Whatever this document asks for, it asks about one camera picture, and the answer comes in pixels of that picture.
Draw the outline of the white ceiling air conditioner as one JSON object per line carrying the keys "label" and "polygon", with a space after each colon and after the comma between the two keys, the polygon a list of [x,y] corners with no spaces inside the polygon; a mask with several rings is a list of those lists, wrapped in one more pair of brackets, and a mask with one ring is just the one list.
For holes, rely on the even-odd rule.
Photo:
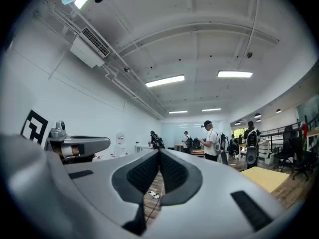
{"label": "white ceiling air conditioner", "polygon": [[104,59],[110,54],[107,46],[87,26],[76,36],[70,51],[90,68],[104,65]]}

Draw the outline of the white plastic crate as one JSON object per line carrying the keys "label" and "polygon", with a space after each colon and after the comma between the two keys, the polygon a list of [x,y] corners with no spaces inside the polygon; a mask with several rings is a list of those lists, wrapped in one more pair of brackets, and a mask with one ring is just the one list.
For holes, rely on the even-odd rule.
{"label": "white plastic crate", "polygon": [[274,153],[271,150],[271,143],[267,143],[267,147],[265,149],[265,164],[271,165],[274,162]]}

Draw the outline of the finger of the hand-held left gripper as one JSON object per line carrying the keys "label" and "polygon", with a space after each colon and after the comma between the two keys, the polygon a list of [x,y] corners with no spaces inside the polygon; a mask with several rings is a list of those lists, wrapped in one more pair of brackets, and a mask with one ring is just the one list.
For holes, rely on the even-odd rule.
{"label": "finger of the hand-held left gripper", "polygon": [[107,137],[68,136],[66,144],[77,146],[80,156],[90,156],[107,149],[111,141]]}

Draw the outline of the yellow square table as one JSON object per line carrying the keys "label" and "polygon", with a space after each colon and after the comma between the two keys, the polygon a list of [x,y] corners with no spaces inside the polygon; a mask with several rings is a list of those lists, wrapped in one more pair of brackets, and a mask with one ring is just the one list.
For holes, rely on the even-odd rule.
{"label": "yellow square table", "polygon": [[252,167],[241,173],[269,193],[272,193],[281,187],[290,176],[288,173],[277,172],[260,167]]}

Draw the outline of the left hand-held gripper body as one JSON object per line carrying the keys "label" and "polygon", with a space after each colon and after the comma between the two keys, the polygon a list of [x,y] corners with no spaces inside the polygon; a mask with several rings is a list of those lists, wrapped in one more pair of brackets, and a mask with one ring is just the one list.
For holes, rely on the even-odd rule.
{"label": "left hand-held gripper body", "polygon": [[[49,118],[36,110],[30,110],[21,129],[21,135],[44,148],[46,139],[50,135],[49,125],[51,125]],[[49,151],[57,154],[64,164],[92,162],[94,157],[94,154],[73,156],[71,145],[58,141],[49,143]]]}

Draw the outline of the black metal railing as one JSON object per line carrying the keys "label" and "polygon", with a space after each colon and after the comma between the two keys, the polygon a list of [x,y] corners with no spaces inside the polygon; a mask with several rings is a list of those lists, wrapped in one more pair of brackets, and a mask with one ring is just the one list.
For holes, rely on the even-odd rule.
{"label": "black metal railing", "polygon": [[[303,137],[303,139],[307,141],[308,151],[316,148],[316,145],[319,144],[319,114],[310,121],[308,121],[307,116],[305,116],[305,121],[297,120],[296,123],[290,125],[298,132],[298,137]],[[285,127],[287,126],[261,132],[261,141],[259,143],[260,158],[265,159],[265,149],[268,142],[271,143],[271,150],[274,154],[281,150]]]}

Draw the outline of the black office chair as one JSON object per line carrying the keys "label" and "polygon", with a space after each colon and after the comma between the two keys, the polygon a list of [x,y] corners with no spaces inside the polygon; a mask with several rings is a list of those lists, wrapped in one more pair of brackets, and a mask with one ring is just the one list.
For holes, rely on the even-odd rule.
{"label": "black office chair", "polygon": [[283,146],[279,150],[274,158],[278,161],[274,165],[274,169],[278,169],[279,172],[283,172],[285,167],[293,168],[296,162],[296,144],[299,143],[298,132],[293,129],[292,125],[285,127],[283,133]]}
{"label": "black office chair", "polygon": [[290,139],[290,144],[296,155],[292,168],[292,180],[295,180],[300,174],[304,174],[306,181],[309,181],[309,175],[313,174],[317,156],[313,151],[307,150],[307,141],[303,137]]}

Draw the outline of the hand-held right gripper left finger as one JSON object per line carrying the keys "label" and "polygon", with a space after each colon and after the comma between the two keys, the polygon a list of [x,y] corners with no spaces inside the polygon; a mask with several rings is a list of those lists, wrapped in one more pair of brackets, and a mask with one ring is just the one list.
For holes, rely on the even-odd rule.
{"label": "hand-held right gripper left finger", "polygon": [[46,239],[160,239],[156,226],[147,227],[144,194],[131,186],[128,201],[112,183],[85,194],[79,164],[68,172],[58,156],[20,135],[0,134],[0,179],[28,224]]}

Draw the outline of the white ceiling pipes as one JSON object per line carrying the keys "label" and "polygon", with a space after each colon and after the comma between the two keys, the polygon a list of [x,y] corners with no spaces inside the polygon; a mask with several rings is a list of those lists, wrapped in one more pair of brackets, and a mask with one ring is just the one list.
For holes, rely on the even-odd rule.
{"label": "white ceiling pipes", "polygon": [[[76,36],[80,34],[83,28],[86,26],[89,27],[110,51],[110,54],[104,59],[105,64],[101,66],[106,71],[105,77],[148,112],[152,113],[158,119],[164,119],[164,108],[159,99],[146,88],[135,71],[130,68],[128,63],[78,9],[71,6],[71,12],[66,13],[60,4],[48,2],[48,5],[50,6],[50,14]],[[125,67],[129,67],[131,73],[125,73]]]}

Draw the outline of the white water dispenser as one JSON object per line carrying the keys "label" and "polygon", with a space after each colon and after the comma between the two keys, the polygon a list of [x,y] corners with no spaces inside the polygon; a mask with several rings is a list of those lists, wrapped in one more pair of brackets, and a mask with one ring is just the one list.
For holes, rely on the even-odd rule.
{"label": "white water dispenser", "polygon": [[124,132],[119,132],[116,135],[114,155],[116,157],[122,157],[122,156],[126,155],[125,133]]}

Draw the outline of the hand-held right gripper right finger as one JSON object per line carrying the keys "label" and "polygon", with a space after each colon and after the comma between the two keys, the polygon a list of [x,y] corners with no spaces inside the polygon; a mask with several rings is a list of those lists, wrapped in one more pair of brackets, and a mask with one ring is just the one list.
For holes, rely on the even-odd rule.
{"label": "hand-held right gripper right finger", "polygon": [[165,194],[147,239],[262,239],[282,205],[227,165],[161,151]]}

